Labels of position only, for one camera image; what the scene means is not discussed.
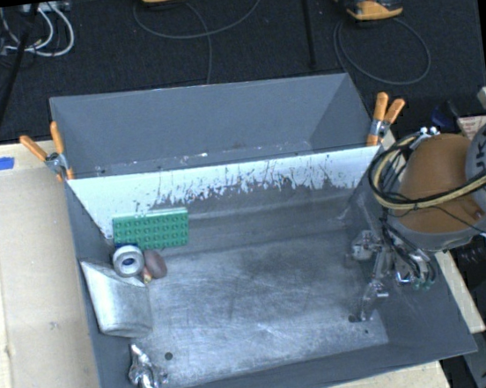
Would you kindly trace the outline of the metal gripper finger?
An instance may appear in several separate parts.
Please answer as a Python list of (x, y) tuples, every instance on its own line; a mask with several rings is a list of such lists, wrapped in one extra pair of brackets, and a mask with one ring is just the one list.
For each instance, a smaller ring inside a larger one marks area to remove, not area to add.
[(372, 319), (372, 314), (389, 298), (389, 290), (381, 279), (372, 278), (361, 297), (357, 317), (366, 322)]
[(375, 259), (384, 250), (384, 242), (377, 231), (360, 231), (350, 243), (350, 257), (362, 262)]

